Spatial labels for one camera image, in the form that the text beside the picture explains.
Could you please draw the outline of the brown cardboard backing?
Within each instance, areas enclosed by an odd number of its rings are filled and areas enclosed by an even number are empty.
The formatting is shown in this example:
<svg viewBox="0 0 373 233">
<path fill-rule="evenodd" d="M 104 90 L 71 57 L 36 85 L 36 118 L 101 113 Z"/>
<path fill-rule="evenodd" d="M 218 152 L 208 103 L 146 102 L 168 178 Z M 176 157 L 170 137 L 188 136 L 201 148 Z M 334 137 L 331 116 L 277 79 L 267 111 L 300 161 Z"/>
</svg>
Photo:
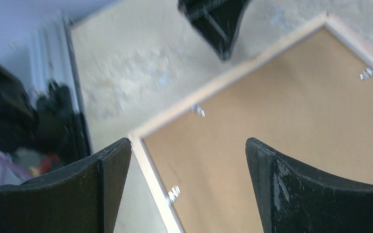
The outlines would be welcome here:
<svg viewBox="0 0 373 233">
<path fill-rule="evenodd" d="M 265 233 L 245 153 L 256 138 L 324 172 L 373 184 L 373 76 L 321 28 L 143 139 L 184 233 Z"/>
</svg>

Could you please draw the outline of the white wooden picture frame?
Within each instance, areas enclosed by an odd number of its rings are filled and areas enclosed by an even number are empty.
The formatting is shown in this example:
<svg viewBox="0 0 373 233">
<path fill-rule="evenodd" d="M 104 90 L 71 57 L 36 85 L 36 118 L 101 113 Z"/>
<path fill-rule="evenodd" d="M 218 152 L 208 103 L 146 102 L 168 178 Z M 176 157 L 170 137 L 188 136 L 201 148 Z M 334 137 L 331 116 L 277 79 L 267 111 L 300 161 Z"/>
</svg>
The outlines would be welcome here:
<svg viewBox="0 0 373 233">
<path fill-rule="evenodd" d="M 131 140 L 134 155 L 139 162 L 153 199 L 158 207 L 158 211 L 162 217 L 164 226 L 168 232 L 183 233 L 184 229 L 179 217 L 175 213 L 172 206 L 173 202 L 170 200 L 169 192 L 164 187 L 158 169 L 146 150 L 143 139 L 171 122 L 179 115 L 192 110 L 193 107 L 197 106 L 206 98 L 226 88 L 244 75 L 260 68 L 262 65 L 321 28 L 328 29 L 330 33 L 351 49 L 354 54 L 373 70 L 373 46 L 371 43 L 349 28 L 338 16 L 330 12 L 325 12 L 312 18 L 294 31 L 281 37 L 262 52 L 240 62 L 238 65 L 217 76 L 182 100 L 130 131 L 128 137 Z"/>
</svg>

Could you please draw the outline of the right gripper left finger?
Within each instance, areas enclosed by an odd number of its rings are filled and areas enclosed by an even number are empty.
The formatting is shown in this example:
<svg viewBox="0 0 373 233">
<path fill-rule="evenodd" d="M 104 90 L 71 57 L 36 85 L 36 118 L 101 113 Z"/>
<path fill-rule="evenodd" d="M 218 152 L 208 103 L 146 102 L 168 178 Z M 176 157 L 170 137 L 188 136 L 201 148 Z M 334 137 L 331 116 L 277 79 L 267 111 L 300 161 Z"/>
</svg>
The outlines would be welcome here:
<svg viewBox="0 0 373 233">
<path fill-rule="evenodd" d="M 111 233 L 131 160 L 122 138 L 20 185 L 0 186 L 0 233 Z"/>
</svg>

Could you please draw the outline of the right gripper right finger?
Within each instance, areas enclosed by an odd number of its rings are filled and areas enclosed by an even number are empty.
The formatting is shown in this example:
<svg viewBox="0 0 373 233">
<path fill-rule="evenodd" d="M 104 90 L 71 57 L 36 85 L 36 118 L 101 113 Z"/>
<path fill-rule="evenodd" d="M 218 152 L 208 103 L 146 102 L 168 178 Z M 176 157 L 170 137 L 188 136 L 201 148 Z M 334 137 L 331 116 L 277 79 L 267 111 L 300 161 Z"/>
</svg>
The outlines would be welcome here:
<svg viewBox="0 0 373 233">
<path fill-rule="evenodd" d="M 342 178 L 252 137 L 247 164 L 266 233 L 373 233 L 373 184 Z"/>
</svg>

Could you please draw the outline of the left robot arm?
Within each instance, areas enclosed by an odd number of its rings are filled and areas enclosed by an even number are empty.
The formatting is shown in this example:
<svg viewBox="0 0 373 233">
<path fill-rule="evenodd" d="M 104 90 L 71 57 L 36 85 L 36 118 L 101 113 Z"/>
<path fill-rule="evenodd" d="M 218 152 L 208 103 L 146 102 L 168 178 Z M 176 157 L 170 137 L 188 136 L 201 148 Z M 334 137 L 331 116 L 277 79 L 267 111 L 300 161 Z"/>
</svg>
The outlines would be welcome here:
<svg viewBox="0 0 373 233">
<path fill-rule="evenodd" d="M 179 14 L 213 49 L 227 61 L 239 32 L 246 0 L 180 0 Z M 67 71 L 45 79 L 45 91 L 31 99 L 26 83 L 0 64 L 0 151 L 12 153 L 28 148 L 43 153 L 64 153 L 72 159 L 90 154 L 78 81 L 75 55 L 68 23 L 60 20 L 63 38 L 68 43 L 66 57 L 59 60 Z"/>
</svg>

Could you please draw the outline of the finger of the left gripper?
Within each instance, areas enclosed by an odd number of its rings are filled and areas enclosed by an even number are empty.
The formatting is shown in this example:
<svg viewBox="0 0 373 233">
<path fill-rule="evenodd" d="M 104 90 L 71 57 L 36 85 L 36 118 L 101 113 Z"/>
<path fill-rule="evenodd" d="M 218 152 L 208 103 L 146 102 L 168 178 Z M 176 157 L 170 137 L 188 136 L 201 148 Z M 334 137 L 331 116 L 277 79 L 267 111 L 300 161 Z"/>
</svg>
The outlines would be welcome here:
<svg viewBox="0 0 373 233">
<path fill-rule="evenodd" d="M 231 58 L 250 0 L 178 0 L 178 11 L 222 61 Z"/>
</svg>

